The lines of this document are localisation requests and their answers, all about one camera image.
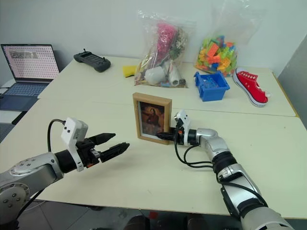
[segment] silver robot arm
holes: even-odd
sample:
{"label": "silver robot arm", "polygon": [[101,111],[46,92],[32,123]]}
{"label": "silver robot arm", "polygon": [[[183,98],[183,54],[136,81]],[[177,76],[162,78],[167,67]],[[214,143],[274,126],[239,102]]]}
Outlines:
{"label": "silver robot arm", "polygon": [[67,118],[64,124],[61,137],[67,150],[28,158],[0,173],[0,229],[17,229],[17,219],[29,204],[27,200],[36,194],[35,199],[44,188],[62,179],[65,173],[75,169],[80,172],[84,167],[99,163],[98,159],[106,162],[122,154],[129,146],[123,142],[104,152],[96,151],[95,145],[107,142],[115,134],[102,133],[85,138],[86,123]]}
{"label": "silver robot arm", "polygon": [[241,220],[244,230],[291,230],[280,214],[267,207],[260,190],[242,165],[231,154],[226,142],[212,129],[190,129],[190,119],[184,110],[175,116],[177,128],[184,132],[184,145],[198,143],[213,164],[216,179],[231,216]]}

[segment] blue plastic basket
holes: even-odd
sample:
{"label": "blue plastic basket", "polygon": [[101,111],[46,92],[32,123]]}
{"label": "blue plastic basket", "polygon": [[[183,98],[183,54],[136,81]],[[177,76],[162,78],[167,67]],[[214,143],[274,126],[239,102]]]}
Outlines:
{"label": "blue plastic basket", "polygon": [[[220,71],[214,74],[204,74],[204,75],[200,75],[199,72],[196,72],[194,77],[195,77],[196,86],[200,92],[200,97],[203,102],[221,100],[225,94],[225,91],[230,89],[227,81],[225,80],[224,76]],[[218,87],[206,88],[204,80],[206,81],[213,80],[215,83],[217,83]]]}

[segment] plastic bag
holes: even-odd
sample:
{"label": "plastic bag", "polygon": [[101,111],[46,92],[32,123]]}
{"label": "plastic bag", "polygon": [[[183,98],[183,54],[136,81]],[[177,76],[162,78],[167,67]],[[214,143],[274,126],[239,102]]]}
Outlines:
{"label": "plastic bag", "polygon": [[135,85],[187,88],[179,68],[196,23],[142,11],[138,16],[143,24],[147,48],[136,68]]}
{"label": "plastic bag", "polygon": [[236,69],[237,46],[246,45],[257,31],[263,10],[251,0],[215,0],[213,29],[203,40],[195,67],[209,73],[221,71],[231,77]]}

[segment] wooden picture frame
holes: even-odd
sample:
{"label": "wooden picture frame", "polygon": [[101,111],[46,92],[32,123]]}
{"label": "wooden picture frame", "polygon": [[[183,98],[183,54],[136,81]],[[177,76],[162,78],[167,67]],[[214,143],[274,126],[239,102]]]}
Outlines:
{"label": "wooden picture frame", "polygon": [[133,104],[138,138],[168,145],[155,134],[169,131],[172,100],[136,92]]}

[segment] black cable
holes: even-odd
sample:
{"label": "black cable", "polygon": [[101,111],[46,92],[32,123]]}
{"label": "black cable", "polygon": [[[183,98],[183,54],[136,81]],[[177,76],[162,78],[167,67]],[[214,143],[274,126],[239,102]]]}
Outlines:
{"label": "black cable", "polygon": [[217,181],[219,184],[223,185],[223,186],[226,185],[226,186],[233,186],[233,187],[237,187],[237,188],[244,189],[244,190],[246,190],[246,191],[252,193],[253,195],[255,195],[255,196],[263,203],[263,205],[264,205],[265,207],[268,207],[268,204],[267,204],[267,202],[263,199],[263,197],[262,197],[259,193],[255,192],[254,190],[251,190],[250,188],[247,188],[247,187],[242,186],[242,185],[240,185],[240,184],[235,184],[235,183],[231,183],[231,182],[219,181],[219,179],[217,178],[217,176],[216,176],[216,181]]}
{"label": "black cable", "polygon": [[48,131],[47,131],[47,146],[48,146],[48,152],[51,152],[51,144],[50,144],[50,132],[51,132],[51,127],[52,127],[52,124],[54,122],[61,122],[63,125],[65,124],[65,121],[62,121],[60,119],[53,119],[50,121],[49,123],[49,126],[48,126]]}
{"label": "black cable", "polygon": [[178,135],[178,131],[179,131],[179,128],[176,127],[175,129],[175,136],[174,136],[174,145],[175,145],[175,152],[176,152],[176,155],[178,157],[178,159],[186,164],[187,166],[191,167],[191,168],[212,168],[211,165],[199,165],[199,166],[195,166],[194,164],[203,164],[203,163],[211,163],[210,161],[198,161],[198,162],[187,162],[186,160],[186,156],[187,156],[187,153],[190,149],[194,148],[194,147],[197,147],[199,146],[199,144],[197,145],[193,145],[193,146],[190,146],[189,148],[187,148],[187,150],[185,151],[184,153],[184,160],[182,160],[182,158],[180,157],[179,153],[178,153],[178,149],[177,149],[177,135]]}
{"label": "black cable", "polygon": [[38,191],[32,198],[31,200],[28,201],[28,203],[26,203],[22,209],[20,209],[18,216],[16,219],[18,219],[20,217],[20,215],[22,214],[23,211],[25,211],[25,209],[44,191],[44,189]]}

